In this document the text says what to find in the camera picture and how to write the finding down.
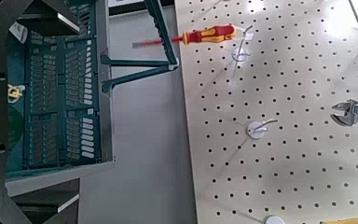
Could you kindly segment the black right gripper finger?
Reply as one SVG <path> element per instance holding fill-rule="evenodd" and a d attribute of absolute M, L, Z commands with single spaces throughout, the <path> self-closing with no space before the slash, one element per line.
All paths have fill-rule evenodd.
<path fill-rule="evenodd" d="M 80 27 L 63 0 L 33 0 L 17 22 L 43 36 L 78 35 Z"/>
<path fill-rule="evenodd" d="M 33 224 L 77 224 L 79 199 L 78 179 L 13 197 Z"/>

